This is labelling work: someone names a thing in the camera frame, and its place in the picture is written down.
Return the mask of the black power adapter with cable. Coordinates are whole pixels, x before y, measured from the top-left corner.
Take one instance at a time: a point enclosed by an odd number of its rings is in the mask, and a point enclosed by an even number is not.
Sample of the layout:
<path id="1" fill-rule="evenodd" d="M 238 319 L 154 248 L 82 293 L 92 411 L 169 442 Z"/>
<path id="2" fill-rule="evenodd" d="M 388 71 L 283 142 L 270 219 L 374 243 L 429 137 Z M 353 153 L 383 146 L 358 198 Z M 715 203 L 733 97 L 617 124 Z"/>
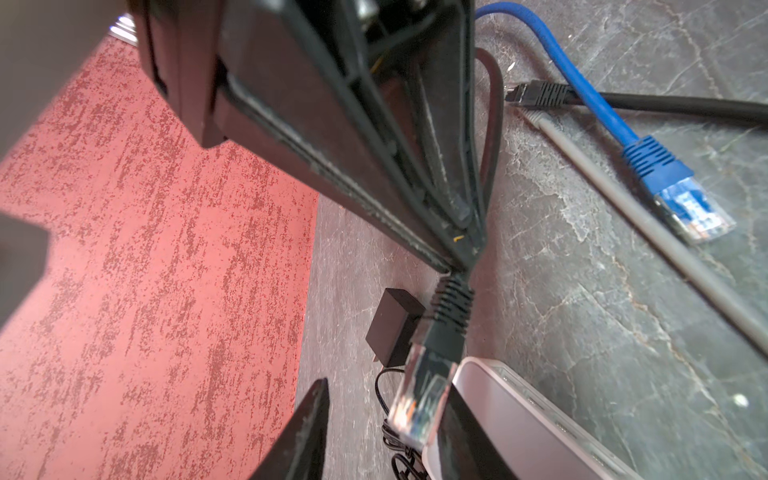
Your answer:
<path id="1" fill-rule="evenodd" d="M 366 342 L 382 369 L 374 379 L 374 392 L 379 405 L 388 417 L 390 408 L 382 395 L 379 382 L 386 373 L 404 373 L 410 351 L 411 338 L 425 312 L 421 302 L 407 290 L 387 288 L 381 297 Z M 396 479 L 429 479 L 421 452 L 404 444 L 388 425 L 382 424 L 384 445 L 393 453 L 391 467 Z"/>

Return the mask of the white small network switch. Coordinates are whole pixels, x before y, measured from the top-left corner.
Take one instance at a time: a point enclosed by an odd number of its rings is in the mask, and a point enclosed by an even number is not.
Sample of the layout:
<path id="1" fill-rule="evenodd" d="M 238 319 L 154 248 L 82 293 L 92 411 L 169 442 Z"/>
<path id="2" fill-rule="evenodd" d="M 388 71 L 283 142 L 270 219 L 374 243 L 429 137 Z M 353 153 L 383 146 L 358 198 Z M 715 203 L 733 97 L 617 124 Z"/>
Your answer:
<path id="1" fill-rule="evenodd" d="M 465 358 L 453 386 L 517 479 L 635 479 L 637 473 L 498 360 Z M 443 479 L 437 433 L 422 451 Z"/>

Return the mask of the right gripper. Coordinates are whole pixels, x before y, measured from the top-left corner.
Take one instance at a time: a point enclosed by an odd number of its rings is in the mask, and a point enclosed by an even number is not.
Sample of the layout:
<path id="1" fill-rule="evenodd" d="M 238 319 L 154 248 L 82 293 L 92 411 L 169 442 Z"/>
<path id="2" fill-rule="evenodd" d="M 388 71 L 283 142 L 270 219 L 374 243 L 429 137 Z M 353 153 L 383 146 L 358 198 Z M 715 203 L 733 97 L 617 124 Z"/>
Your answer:
<path id="1" fill-rule="evenodd" d="M 225 141 L 213 120 L 224 1 L 132 0 L 144 73 L 203 148 Z"/>

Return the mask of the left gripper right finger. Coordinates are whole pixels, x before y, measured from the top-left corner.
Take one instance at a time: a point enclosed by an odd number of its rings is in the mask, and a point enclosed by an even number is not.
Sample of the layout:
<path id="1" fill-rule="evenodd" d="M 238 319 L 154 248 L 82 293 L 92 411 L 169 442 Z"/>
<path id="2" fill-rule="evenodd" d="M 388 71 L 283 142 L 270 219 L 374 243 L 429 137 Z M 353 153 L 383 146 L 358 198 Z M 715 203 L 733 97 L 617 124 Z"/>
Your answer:
<path id="1" fill-rule="evenodd" d="M 455 386 L 443 409 L 437 444 L 443 479 L 517 479 Z"/>

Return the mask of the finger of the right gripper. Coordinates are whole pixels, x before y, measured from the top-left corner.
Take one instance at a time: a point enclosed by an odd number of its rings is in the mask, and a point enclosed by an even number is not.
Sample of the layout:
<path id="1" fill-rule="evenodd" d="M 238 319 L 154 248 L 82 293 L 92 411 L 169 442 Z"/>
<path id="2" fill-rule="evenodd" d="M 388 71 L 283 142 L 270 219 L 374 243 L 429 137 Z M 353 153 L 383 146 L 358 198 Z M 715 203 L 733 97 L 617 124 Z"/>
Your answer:
<path id="1" fill-rule="evenodd" d="M 231 141 L 439 272 L 486 243 L 475 153 L 474 5 L 230 1 L 214 118 Z"/>

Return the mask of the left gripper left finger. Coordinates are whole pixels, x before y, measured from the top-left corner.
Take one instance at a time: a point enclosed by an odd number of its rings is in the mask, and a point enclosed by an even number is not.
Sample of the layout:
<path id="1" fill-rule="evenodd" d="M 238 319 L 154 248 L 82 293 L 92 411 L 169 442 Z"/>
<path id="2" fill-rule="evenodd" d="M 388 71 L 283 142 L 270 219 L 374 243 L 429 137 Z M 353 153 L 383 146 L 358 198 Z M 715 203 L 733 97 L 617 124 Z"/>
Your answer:
<path id="1" fill-rule="evenodd" d="M 329 410 L 328 380 L 317 379 L 250 479 L 322 479 Z"/>

